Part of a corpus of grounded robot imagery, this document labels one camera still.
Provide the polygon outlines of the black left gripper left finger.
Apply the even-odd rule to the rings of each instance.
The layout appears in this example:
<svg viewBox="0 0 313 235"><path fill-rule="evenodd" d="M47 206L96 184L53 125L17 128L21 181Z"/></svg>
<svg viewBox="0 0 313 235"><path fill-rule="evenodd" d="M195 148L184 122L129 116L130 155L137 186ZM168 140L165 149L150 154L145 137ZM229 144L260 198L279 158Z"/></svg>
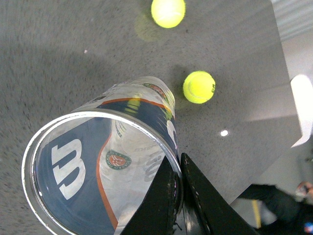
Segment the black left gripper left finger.
<svg viewBox="0 0 313 235"><path fill-rule="evenodd" d="M176 173L164 158L138 210L123 235L172 235L176 220Z"/></svg>

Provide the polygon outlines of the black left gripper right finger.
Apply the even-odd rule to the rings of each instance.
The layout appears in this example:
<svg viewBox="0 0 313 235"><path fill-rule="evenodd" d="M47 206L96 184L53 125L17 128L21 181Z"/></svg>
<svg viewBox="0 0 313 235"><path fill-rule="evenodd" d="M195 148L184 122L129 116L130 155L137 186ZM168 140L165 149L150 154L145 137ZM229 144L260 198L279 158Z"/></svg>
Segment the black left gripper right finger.
<svg viewBox="0 0 313 235"><path fill-rule="evenodd" d="M201 170L181 154L183 217L188 235L256 235L256 230L223 199Z"/></svg>

